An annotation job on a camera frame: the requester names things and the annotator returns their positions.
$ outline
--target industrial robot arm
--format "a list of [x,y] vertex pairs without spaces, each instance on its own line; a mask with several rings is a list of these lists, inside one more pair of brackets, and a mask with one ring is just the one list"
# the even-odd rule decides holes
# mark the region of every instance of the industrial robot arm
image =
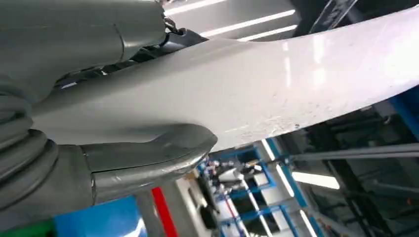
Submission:
[[6,0],[0,9],[0,231],[178,178],[216,143],[198,125],[148,143],[83,146],[58,146],[30,129],[31,106],[58,79],[126,62],[146,46],[167,48],[162,42],[179,49],[167,43],[158,3]]

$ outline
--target fluorescent ceiling light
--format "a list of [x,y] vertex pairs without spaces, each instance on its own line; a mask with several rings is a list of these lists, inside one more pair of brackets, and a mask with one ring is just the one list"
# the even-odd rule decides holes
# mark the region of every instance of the fluorescent ceiling light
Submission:
[[318,174],[307,174],[301,172],[293,172],[293,178],[296,181],[322,186],[331,189],[339,189],[339,183],[335,177],[318,175]]
[[[269,158],[271,160],[275,160],[275,156],[274,156],[268,142],[266,141],[266,139],[262,139],[262,145],[265,148],[266,152],[268,153]],[[291,185],[288,182],[288,179],[285,177],[284,172],[279,167],[279,165],[276,165],[275,168],[276,168],[276,171],[279,174],[279,177],[281,177],[282,183],[285,185],[285,188],[287,189],[288,193],[290,194],[291,197],[294,197],[294,190],[291,188]]]
[[216,4],[216,3],[219,3],[219,2],[222,2],[222,1],[227,1],[227,0],[203,0],[203,1],[196,2],[196,3],[191,3],[191,4],[179,6],[179,7],[174,7],[174,8],[166,10],[165,11],[165,16],[172,16],[174,14],[178,14],[178,13],[185,12],[185,11],[190,11],[190,10],[193,10],[193,9],[201,8],[201,7],[212,5],[212,4]]
[[314,232],[314,229],[311,226],[310,222],[308,221],[307,215],[305,214],[305,212],[303,210],[300,210],[300,215],[301,215],[305,225],[307,226],[307,229],[310,232],[311,236],[312,237],[317,237],[316,232]]
[[[242,185],[246,190],[249,190],[249,186],[246,183],[246,181],[243,180]],[[256,211],[260,211],[259,205],[257,205],[256,199],[254,199],[253,194],[251,192],[249,192],[248,195],[249,195],[249,199],[250,199],[251,203],[253,204],[254,209]],[[260,215],[259,219],[260,219],[260,222],[262,223],[263,228],[265,229],[266,234],[268,235],[267,237],[273,237],[273,235],[271,233],[271,230],[269,229],[268,224],[266,223],[266,220],[263,217],[263,215]]]
[[238,41],[255,40],[255,39],[258,39],[258,38],[262,38],[262,37],[266,37],[266,36],[271,36],[271,35],[279,34],[279,33],[286,32],[286,31],[292,31],[295,28],[297,28],[297,25],[287,26],[287,27],[276,29],[276,30],[263,32],[263,33],[260,33],[260,34],[257,34],[257,35],[247,36],[247,37],[238,39]]
[[228,32],[228,31],[233,31],[233,30],[237,30],[237,29],[244,28],[244,27],[247,27],[247,26],[252,26],[252,25],[259,24],[259,23],[275,20],[275,19],[278,19],[278,18],[281,18],[281,17],[290,16],[294,13],[295,13],[295,10],[284,11],[284,12],[280,12],[280,13],[273,14],[273,15],[270,15],[270,16],[264,16],[264,17],[257,18],[257,19],[254,19],[254,20],[245,21],[245,22],[241,22],[241,23],[226,26],[226,27],[221,27],[221,28],[218,28],[218,29],[215,29],[215,30],[202,32],[202,33],[200,33],[200,35],[203,36],[203,37],[215,36],[215,35],[219,35],[219,34],[222,34],[222,33]]

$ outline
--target flexible cable hose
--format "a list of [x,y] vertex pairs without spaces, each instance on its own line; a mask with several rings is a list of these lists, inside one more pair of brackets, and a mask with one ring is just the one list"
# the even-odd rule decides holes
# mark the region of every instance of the flexible cable hose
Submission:
[[57,145],[30,129],[30,107],[17,96],[0,96],[0,210],[35,191],[58,157]]

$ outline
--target reflective surface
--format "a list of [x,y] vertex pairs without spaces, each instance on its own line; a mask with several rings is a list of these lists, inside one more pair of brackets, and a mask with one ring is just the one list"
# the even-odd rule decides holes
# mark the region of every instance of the reflective surface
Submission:
[[238,146],[417,85],[418,29],[416,8],[289,40],[209,40],[67,88],[34,121],[58,143],[144,141],[160,126],[196,123],[218,137],[213,151]]

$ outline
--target blue panel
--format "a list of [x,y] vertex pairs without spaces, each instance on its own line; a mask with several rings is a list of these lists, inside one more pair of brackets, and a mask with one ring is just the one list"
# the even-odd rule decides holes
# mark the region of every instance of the blue panel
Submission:
[[59,237],[146,237],[133,196],[54,219]]
[[416,139],[419,140],[419,115],[416,112],[417,107],[412,107],[412,103],[406,103],[406,101],[411,102],[410,96],[408,95],[410,94],[405,92],[403,94],[394,96],[390,98],[390,102],[402,117],[403,121],[416,137]]

